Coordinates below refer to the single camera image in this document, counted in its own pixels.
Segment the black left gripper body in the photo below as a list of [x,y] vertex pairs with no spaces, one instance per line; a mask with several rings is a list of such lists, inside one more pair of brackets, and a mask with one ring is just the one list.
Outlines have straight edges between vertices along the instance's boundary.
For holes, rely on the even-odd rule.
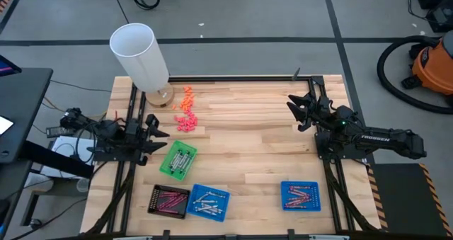
[[147,164],[145,153],[142,153],[140,148],[145,142],[154,142],[149,139],[149,127],[151,125],[158,127],[159,120],[154,114],[148,114],[145,124],[147,126],[146,129],[142,128],[142,124],[139,123],[138,119],[131,119],[125,130],[127,151],[133,152],[130,161],[135,162],[139,166],[145,166]]

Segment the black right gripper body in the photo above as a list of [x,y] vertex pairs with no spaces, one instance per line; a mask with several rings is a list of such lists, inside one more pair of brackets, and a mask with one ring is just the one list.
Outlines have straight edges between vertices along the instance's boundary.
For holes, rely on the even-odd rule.
[[304,132],[309,129],[311,125],[322,127],[325,130],[333,130],[334,124],[331,119],[330,100],[326,96],[320,96],[318,99],[314,95],[308,93],[301,98],[300,105],[303,106],[302,123],[298,125],[297,129]]

